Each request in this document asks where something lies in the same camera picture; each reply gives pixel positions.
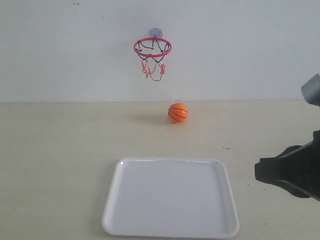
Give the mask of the small orange basketball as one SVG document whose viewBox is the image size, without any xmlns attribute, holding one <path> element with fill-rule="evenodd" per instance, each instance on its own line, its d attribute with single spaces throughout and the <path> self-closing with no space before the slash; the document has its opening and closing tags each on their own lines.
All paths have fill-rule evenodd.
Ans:
<svg viewBox="0 0 320 240">
<path fill-rule="evenodd" d="M 173 123 L 182 123 L 188 118 L 189 111 L 184 103 L 177 102 L 169 107 L 167 114 Z"/>
</svg>

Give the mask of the red mini basketball hoop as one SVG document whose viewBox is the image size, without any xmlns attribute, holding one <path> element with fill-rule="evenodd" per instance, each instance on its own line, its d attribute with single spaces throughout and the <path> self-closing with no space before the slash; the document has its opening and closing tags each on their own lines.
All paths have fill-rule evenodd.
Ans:
<svg viewBox="0 0 320 240">
<path fill-rule="evenodd" d="M 166 70 L 164 60 L 172 51 L 172 44 L 164 38 L 147 37 L 136 41 L 133 50 L 140 59 L 145 78 L 160 82 Z"/>
</svg>

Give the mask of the white plastic tray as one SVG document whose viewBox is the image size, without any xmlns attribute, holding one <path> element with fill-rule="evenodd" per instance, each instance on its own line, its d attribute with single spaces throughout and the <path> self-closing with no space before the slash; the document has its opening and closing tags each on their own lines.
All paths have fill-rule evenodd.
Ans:
<svg viewBox="0 0 320 240">
<path fill-rule="evenodd" d="M 209 158 L 126 157 L 101 225 L 113 236 L 228 239 L 240 228 L 226 166 Z"/>
</svg>

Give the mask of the clear suction cup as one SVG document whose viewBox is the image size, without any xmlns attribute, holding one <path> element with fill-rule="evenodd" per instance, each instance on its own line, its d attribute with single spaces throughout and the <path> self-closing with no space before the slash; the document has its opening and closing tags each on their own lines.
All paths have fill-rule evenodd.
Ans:
<svg viewBox="0 0 320 240">
<path fill-rule="evenodd" d="M 150 31 L 149 31 L 149 37 L 150 38 L 162 38 L 163 37 L 163 32 L 161 29 L 159 28 L 152 28 Z"/>
</svg>

